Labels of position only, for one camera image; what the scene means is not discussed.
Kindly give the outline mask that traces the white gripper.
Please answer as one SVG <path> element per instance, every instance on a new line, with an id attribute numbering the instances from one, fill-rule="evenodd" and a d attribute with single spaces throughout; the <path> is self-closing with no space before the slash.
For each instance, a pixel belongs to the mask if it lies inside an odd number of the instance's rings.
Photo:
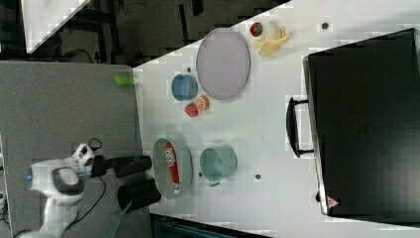
<path id="1" fill-rule="evenodd" d="M 108 170 L 113 170 L 115 177 L 119 179 L 149 170 L 152 167 L 152 159 L 149 156 L 95 158 L 95 153 L 88 144 L 80 144 L 71 156 L 71 166 L 79 174 L 90 173 L 93 168 L 95 178 L 104 176 Z"/>

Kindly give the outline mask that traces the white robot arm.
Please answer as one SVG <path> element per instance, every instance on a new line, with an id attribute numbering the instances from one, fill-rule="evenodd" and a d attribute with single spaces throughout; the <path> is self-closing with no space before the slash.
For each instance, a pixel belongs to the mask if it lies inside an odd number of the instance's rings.
<path id="1" fill-rule="evenodd" d="M 80 144 L 64 159 L 41 161 L 30 166 L 27 180 L 31 190 L 47 198 L 43 224 L 39 230 L 26 231 L 16 238 L 61 238 L 75 223 L 84 196 L 85 183 L 102 177 L 110 169 L 117 178 L 149 170 L 149 156 L 129 156 L 106 160 L 96 154 L 100 147 Z"/>

